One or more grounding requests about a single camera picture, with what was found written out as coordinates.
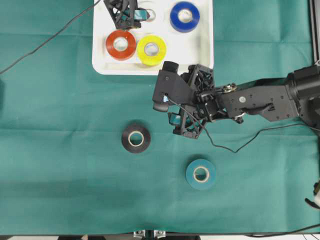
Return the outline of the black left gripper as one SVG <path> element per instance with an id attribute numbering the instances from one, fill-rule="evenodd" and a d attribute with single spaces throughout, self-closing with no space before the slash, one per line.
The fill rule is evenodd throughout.
<path id="1" fill-rule="evenodd" d="M 150 18 L 149 12 L 138 7 L 136 0 L 104 0 L 103 3 L 117 30 L 139 29 L 141 21 Z"/>

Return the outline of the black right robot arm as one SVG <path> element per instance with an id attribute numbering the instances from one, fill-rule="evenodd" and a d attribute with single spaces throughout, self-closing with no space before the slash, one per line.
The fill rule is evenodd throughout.
<path id="1" fill-rule="evenodd" d="M 197 139 L 205 125 L 218 120 L 243 123 L 243 116 L 261 116 L 269 122 L 299 118 L 316 136 L 320 135 L 320 66 L 295 70 L 284 78 L 263 78 L 243 84 L 216 87 L 213 76 L 199 72 L 179 79 L 188 87 L 178 96 L 165 94 L 174 134 Z"/>

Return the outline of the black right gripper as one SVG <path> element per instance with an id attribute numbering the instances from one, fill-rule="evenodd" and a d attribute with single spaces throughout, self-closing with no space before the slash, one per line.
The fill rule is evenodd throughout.
<path id="1" fill-rule="evenodd" d="M 180 75 L 194 91 L 192 104 L 179 104 L 179 112 L 168 112 L 168 122 L 173 133 L 197 139 L 207 123 L 228 119 L 216 97 L 213 70 L 200 64 L 190 65 L 188 72 Z"/>

